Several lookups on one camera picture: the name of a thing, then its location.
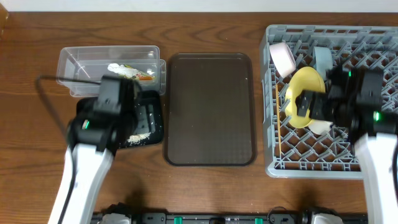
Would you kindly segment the rice food waste pile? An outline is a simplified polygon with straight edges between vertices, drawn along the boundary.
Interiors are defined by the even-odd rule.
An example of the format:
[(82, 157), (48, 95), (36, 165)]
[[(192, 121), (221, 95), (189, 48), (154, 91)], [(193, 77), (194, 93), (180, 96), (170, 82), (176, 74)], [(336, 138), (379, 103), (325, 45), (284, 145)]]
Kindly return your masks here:
[(138, 116), (137, 128), (130, 135), (127, 143), (129, 145), (140, 144), (144, 140), (149, 140), (152, 133), (155, 133), (155, 120), (153, 113), (140, 112)]

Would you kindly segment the white green cup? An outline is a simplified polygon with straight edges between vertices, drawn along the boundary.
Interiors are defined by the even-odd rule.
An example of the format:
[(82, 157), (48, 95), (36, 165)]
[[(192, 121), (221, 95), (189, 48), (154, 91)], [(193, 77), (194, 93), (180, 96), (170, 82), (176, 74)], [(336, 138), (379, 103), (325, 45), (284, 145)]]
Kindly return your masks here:
[(330, 131), (332, 126), (333, 123), (330, 121), (320, 121), (313, 119), (311, 123), (308, 125), (308, 128), (314, 134), (324, 135)]

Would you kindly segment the yellow plate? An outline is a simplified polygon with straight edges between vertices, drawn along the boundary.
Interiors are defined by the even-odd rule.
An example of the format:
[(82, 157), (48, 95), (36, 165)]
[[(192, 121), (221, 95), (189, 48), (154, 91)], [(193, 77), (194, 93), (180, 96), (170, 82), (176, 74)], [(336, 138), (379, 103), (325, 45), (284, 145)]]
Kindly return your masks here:
[(292, 76), (289, 87), (285, 92), (285, 100), (290, 100), (285, 108), (285, 115), (291, 116), (289, 124), (293, 128), (304, 128), (312, 122), (312, 119), (309, 118), (310, 110), (307, 110), (304, 117), (297, 115), (295, 99), (303, 90), (326, 92), (323, 78), (312, 67), (303, 67), (298, 70)]

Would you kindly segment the light blue bowl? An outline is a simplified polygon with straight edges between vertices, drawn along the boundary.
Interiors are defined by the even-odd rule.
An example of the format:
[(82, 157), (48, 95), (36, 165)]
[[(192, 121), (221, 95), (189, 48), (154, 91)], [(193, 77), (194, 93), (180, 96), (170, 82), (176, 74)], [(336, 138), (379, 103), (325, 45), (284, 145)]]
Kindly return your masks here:
[(326, 80), (326, 74), (333, 69), (333, 57), (329, 48), (314, 47), (313, 58), (315, 59), (314, 69)]

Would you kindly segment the wooden chopstick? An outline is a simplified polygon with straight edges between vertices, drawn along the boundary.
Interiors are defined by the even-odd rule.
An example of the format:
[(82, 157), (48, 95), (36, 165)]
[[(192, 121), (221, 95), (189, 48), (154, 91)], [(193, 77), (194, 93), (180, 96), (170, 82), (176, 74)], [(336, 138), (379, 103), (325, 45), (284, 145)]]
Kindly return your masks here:
[(282, 142), (281, 142), (281, 133), (280, 133), (279, 89), (278, 89), (278, 84), (277, 83), (275, 83), (275, 97), (276, 97), (276, 113), (277, 113), (277, 132), (278, 132), (279, 157), (282, 157)]

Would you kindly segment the snack wrapper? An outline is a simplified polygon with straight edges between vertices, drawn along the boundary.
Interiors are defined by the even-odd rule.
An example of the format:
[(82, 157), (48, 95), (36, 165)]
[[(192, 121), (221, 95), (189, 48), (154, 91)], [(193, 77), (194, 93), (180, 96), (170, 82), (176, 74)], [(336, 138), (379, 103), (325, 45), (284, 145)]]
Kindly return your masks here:
[(152, 81), (154, 77), (143, 71), (135, 69), (129, 65), (119, 65), (117, 63), (111, 63), (108, 65), (110, 72), (116, 73), (122, 77), (138, 80), (138, 81)]

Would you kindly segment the pink bowl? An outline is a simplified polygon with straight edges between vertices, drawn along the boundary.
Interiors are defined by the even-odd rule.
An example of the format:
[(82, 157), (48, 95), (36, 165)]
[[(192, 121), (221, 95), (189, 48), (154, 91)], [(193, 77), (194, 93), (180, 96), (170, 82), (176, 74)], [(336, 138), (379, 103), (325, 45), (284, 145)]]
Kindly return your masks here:
[(269, 46), (269, 51), (275, 68), (282, 78), (287, 77), (296, 69), (294, 56), (285, 42)]

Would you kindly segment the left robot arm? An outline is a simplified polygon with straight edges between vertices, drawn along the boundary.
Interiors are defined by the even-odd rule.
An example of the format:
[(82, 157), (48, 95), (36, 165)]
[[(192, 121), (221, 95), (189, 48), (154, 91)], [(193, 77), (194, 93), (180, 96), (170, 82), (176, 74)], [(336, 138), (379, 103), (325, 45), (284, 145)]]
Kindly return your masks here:
[(158, 99), (137, 81), (103, 76), (99, 94), (81, 99), (66, 128), (67, 150), (61, 184), (49, 223), (89, 223), (117, 150), (138, 127), (137, 109)]

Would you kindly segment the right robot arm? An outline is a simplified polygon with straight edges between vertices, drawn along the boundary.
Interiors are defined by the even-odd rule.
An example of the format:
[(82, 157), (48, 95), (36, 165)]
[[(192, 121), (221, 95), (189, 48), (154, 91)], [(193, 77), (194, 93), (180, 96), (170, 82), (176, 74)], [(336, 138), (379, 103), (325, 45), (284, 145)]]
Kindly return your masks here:
[(305, 88), (296, 114), (348, 129), (363, 175), (369, 223), (397, 223), (397, 114), (382, 110), (383, 72), (339, 67), (322, 93)]

